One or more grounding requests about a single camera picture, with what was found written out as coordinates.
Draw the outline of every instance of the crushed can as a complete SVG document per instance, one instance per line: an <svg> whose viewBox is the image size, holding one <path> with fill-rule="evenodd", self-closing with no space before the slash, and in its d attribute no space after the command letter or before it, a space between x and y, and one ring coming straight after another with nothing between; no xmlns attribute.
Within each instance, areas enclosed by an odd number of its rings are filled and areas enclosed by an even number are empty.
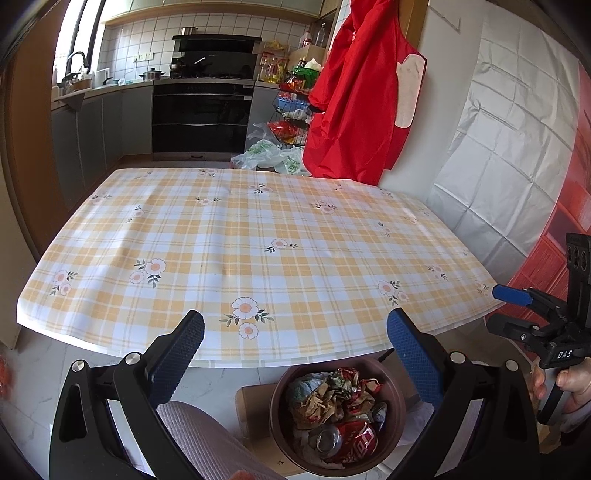
<svg viewBox="0 0 591 480"><path fill-rule="evenodd" d="M309 437L318 456L331 463L353 463L374 453L378 437L366 421L326 425Z"/></svg>

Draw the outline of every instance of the kitchen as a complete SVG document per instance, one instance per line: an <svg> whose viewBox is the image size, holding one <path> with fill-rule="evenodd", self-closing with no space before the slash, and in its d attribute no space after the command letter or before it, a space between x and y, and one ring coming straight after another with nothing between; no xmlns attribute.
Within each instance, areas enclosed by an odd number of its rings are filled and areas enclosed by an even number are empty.
<svg viewBox="0 0 591 480"><path fill-rule="evenodd" d="M64 27L57 43L51 130L68 210L123 165L229 167L274 117L285 70L324 60L340 7L133 2L116 14L110 3L88 59L60 52L73 46ZM85 65L90 74L77 74Z"/></svg>

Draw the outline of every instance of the yellow plaid pattern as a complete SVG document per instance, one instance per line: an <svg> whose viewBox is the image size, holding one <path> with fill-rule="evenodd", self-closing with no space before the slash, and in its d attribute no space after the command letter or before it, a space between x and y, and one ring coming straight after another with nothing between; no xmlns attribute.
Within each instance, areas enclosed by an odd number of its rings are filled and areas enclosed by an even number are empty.
<svg viewBox="0 0 591 480"><path fill-rule="evenodd" d="M350 180L244 170L115 171L43 255L18 321L116 356L188 310L191 363L289 365L389 348L401 306L439 333L499 306L493 279L422 203Z"/></svg>

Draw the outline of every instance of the tablecloth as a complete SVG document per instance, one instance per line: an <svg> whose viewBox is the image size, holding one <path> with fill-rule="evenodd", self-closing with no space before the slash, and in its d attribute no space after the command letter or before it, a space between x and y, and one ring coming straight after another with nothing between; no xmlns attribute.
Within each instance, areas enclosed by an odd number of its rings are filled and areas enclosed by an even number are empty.
<svg viewBox="0 0 591 480"><path fill-rule="evenodd" d="M244 170L116 170L70 218L18 301L20 324L110 355L190 309L194 366L264 367L390 347L499 306L493 279L421 202L351 180Z"/></svg>

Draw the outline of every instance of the cardboard box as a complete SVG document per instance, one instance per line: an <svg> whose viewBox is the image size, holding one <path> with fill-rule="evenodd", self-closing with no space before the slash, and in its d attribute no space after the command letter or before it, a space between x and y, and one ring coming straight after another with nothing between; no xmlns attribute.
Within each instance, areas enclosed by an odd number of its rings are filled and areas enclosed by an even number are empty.
<svg viewBox="0 0 591 480"><path fill-rule="evenodd" d="M236 413L242 444L264 465L279 475L303 473L275 443L269 426L269 407L275 385L253 385L236 392Z"/></svg>

